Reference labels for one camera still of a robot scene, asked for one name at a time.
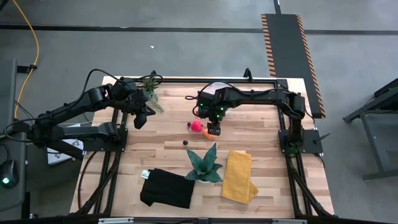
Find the hazard stripe tape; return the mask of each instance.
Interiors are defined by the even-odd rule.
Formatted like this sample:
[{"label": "hazard stripe tape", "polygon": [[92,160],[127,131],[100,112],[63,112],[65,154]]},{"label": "hazard stripe tape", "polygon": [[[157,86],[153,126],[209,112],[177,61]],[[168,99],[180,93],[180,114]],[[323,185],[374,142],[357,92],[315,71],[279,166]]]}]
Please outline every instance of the hazard stripe tape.
[{"label": "hazard stripe tape", "polygon": [[325,109],[323,109],[322,97],[321,97],[321,93],[320,93],[319,86],[318,86],[318,80],[317,80],[317,77],[315,76],[315,70],[313,68],[312,59],[311,59],[311,55],[310,55],[310,49],[308,48],[307,38],[305,36],[305,31],[303,28],[301,17],[299,15],[296,15],[296,16],[297,16],[298,26],[300,27],[301,36],[303,38],[305,53],[307,54],[308,64],[310,65],[313,84],[315,86],[315,91],[318,96],[319,107],[321,109],[321,117],[326,118],[326,113],[325,113]]},{"label": "hazard stripe tape", "polygon": [[271,39],[269,38],[268,23],[267,23],[267,17],[265,14],[261,14],[261,24],[262,24],[262,31],[264,32],[264,41],[266,43],[269,74],[272,77],[276,77],[274,56],[272,54]]}]

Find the wooden table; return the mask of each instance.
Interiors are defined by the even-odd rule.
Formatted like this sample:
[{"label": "wooden table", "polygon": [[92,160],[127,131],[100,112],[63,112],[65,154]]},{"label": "wooden table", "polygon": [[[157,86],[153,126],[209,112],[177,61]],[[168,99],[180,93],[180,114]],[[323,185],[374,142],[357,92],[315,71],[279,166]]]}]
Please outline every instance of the wooden table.
[{"label": "wooden table", "polygon": [[[289,90],[301,92],[306,97],[304,81],[299,78],[287,79]],[[114,83],[105,77],[103,83]],[[277,131],[280,129],[277,110],[271,105],[242,105],[228,111],[221,122],[221,136],[209,140],[201,133],[192,133],[187,123],[195,120],[192,108],[195,101],[184,99],[186,95],[196,95],[204,83],[163,83],[156,89],[163,113],[148,117],[141,130],[134,129],[133,117],[129,116],[127,127],[129,137],[126,151],[122,154],[112,216],[129,217],[211,217],[211,218],[293,218],[292,199],[285,157],[279,149]],[[235,84],[242,90],[267,90],[270,84]],[[307,110],[310,113],[308,100]],[[113,109],[95,113],[93,125],[111,121]],[[305,129],[312,129],[311,118],[302,121]],[[252,155],[251,180],[259,193],[249,205],[222,198],[222,183],[203,184],[196,182],[190,209],[177,208],[155,203],[151,207],[140,201],[140,192],[144,179],[142,170],[160,168],[179,175],[192,170],[186,149],[194,150],[203,156],[214,144],[218,143],[217,163],[226,165],[230,150],[244,151]],[[97,153],[83,178],[81,201],[84,203],[98,185],[104,153]],[[307,185],[314,196],[330,213],[333,213],[328,184],[321,160],[310,154],[303,155],[303,164]],[[224,176],[224,168],[218,173]],[[108,190],[105,190],[103,206]],[[304,211],[302,192],[297,187],[300,208]],[[71,212],[78,210],[77,191],[73,198]]]}]

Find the gray floor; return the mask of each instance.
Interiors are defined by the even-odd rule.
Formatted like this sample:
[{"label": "gray floor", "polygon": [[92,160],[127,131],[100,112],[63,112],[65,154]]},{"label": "gray floor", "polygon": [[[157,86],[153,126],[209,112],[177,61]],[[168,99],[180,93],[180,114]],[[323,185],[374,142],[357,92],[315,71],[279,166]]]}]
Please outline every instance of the gray floor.
[{"label": "gray floor", "polygon": [[[274,12],[272,0],[19,2],[34,24],[77,26],[261,28],[260,13]],[[283,13],[300,14],[305,29],[398,29],[398,1],[394,0],[280,0],[280,4]],[[0,21],[23,22],[12,4],[0,12]],[[39,69],[22,99],[33,115],[74,100],[88,71],[96,67],[117,75],[144,75],[155,69],[165,76],[234,77],[250,67],[257,77],[269,76],[262,34],[37,34]],[[307,39],[327,117],[317,121],[317,126],[321,133],[331,132],[323,147],[335,213],[345,218],[397,223],[398,179],[362,181],[362,175],[376,171],[376,164],[362,124],[354,121],[347,125],[342,117],[397,78],[398,36],[309,35]],[[34,57],[29,31],[1,31],[0,58],[17,58],[28,64]],[[18,79],[21,83],[24,75]],[[90,86],[99,85],[101,79],[102,75],[93,76]],[[75,182],[35,192],[32,211],[42,216],[68,213]],[[0,219],[15,214],[8,211]]]}]

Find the green light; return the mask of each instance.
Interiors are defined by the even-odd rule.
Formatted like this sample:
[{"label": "green light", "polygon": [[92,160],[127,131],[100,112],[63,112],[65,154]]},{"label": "green light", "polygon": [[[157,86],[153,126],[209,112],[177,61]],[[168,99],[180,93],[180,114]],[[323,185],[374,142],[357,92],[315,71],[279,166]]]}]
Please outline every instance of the green light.
[{"label": "green light", "polygon": [[5,183],[5,184],[8,184],[8,183],[10,182],[10,180],[9,180],[7,177],[5,177],[5,178],[2,180],[2,182]]}]

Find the artificial plant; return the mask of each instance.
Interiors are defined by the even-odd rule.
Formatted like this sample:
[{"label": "artificial plant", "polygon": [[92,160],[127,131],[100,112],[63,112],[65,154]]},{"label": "artificial plant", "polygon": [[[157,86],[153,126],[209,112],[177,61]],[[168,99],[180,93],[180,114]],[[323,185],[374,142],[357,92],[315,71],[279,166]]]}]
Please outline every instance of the artificial plant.
[{"label": "artificial plant", "polygon": [[157,88],[157,80],[154,77],[145,78],[142,81],[142,86],[144,86],[145,88],[145,92],[147,93],[147,96],[149,98],[149,103],[151,103],[151,105],[154,107],[155,110],[162,113],[163,108],[162,106],[159,105],[158,103],[159,99],[154,91]]},{"label": "artificial plant", "polygon": [[187,153],[193,170],[187,174],[186,179],[209,181],[212,183],[223,181],[220,175],[217,174],[217,170],[223,165],[215,163],[217,159],[216,143],[206,152],[203,159],[191,150],[187,150]]}]

